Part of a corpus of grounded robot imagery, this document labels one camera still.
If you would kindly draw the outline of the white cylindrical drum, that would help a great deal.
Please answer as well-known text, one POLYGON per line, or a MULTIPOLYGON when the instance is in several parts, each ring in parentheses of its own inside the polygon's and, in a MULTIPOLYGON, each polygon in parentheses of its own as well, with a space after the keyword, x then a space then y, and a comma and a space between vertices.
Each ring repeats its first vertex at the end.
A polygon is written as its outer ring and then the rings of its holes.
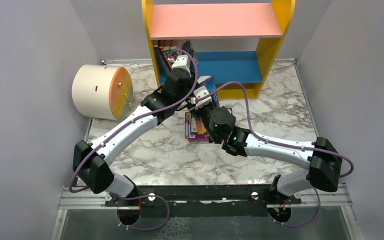
POLYGON ((131 111, 133 82, 122 66, 85 64, 74 77, 71 95, 82 115, 122 121, 131 111))

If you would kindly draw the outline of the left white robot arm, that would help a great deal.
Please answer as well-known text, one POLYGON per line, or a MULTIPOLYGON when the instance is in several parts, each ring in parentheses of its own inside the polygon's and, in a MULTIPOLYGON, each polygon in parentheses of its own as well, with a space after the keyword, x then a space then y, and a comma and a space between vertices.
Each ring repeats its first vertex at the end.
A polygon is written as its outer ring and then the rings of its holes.
POLYGON ((164 85, 147 95, 131 115, 105 135, 87 143, 80 140, 74 146, 72 170, 93 193, 108 192, 120 198, 128 197, 134 183, 125 175, 114 173, 110 165, 130 144, 147 131, 170 118, 197 86, 197 75, 188 67, 174 67, 164 85))

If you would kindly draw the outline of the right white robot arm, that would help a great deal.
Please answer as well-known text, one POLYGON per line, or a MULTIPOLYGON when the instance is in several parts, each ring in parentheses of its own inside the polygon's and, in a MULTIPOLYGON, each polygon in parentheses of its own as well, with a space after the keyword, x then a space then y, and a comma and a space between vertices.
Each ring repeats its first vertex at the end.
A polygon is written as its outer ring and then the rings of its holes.
POLYGON ((272 195, 285 199, 310 188, 330 193, 338 190, 342 160, 326 138, 294 142, 254 135, 250 129, 236 126, 236 117, 226 107, 217 107, 212 102, 193 107, 190 112, 202 122, 209 142, 221 144, 226 153, 270 158, 300 168, 277 175, 270 187, 272 195))

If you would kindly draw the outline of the Jane Eyre blue book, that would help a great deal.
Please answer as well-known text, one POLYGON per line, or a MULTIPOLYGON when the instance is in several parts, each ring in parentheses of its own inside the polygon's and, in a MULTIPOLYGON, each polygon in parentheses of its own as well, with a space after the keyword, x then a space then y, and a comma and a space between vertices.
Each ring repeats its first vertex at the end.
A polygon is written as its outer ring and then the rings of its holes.
MULTIPOLYGON (((210 76, 210 75, 200 76, 197 80, 197 83, 199 86, 205 86, 209 93, 212 93, 217 89, 215 79, 213 76, 210 76)), ((212 95, 211 98, 216 104, 216 106, 219 107, 220 104, 219 104, 218 93, 215 93, 214 95, 212 95)))

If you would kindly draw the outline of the colourful wooden bookshelf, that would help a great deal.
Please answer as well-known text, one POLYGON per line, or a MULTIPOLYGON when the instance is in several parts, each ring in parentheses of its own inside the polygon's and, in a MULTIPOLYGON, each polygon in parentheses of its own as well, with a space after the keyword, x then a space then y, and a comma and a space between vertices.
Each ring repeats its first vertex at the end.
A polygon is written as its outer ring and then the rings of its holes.
POLYGON ((296 3, 273 0, 268 3, 141 3, 147 43, 157 85, 167 75, 160 74, 152 40, 227 40, 258 38, 256 49, 240 51, 197 51, 198 74, 213 76, 218 87, 227 85, 220 99, 251 99, 260 96, 263 85, 292 23, 296 3))

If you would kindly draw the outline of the Nineteen Eighty-Four dark book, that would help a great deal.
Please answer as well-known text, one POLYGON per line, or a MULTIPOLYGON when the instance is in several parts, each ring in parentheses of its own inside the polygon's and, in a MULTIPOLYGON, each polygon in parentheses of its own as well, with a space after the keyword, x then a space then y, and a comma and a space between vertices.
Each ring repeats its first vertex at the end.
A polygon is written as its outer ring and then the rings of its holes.
POLYGON ((161 75, 167 75, 171 71, 171 65, 168 62, 164 48, 159 45, 158 40, 152 40, 153 50, 158 64, 159 72, 161 75))

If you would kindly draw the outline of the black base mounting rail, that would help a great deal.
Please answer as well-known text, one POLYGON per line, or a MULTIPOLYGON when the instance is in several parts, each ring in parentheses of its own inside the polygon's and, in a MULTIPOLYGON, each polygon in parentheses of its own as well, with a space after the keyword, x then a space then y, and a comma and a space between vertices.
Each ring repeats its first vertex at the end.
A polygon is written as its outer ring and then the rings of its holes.
POLYGON ((268 206, 299 205, 300 199, 280 198, 269 184, 245 185, 140 185, 131 194, 141 199, 105 198, 106 207, 142 218, 266 217, 268 206))

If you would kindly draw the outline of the orange paperback book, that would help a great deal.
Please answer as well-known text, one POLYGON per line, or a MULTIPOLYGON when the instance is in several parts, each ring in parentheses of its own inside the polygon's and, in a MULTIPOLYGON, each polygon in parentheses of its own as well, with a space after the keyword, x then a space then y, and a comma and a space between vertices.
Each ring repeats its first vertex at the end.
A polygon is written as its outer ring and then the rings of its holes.
POLYGON ((187 140, 189 139, 189 134, 190 134, 189 120, 190 120, 190 113, 186 112, 184 115, 184 138, 187 140))

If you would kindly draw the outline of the purple paperback book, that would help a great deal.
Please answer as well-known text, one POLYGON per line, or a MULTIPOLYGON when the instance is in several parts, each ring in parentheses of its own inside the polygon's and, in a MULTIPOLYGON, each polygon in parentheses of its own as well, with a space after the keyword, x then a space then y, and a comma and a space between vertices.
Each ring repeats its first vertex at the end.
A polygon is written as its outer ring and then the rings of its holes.
POLYGON ((226 107, 203 107, 189 110, 198 134, 224 138, 231 133, 236 117, 226 107))
POLYGON ((192 134, 188 135, 188 141, 190 142, 208 142, 209 136, 207 134, 192 134))

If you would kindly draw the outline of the red Treehouse book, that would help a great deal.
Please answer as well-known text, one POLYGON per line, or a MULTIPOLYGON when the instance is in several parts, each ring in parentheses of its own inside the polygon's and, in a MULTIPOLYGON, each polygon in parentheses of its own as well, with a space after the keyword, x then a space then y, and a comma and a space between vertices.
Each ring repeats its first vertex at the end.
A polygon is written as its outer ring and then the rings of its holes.
POLYGON ((160 48, 166 62, 170 65, 169 53, 171 51, 172 39, 160 39, 158 40, 158 47, 160 48))

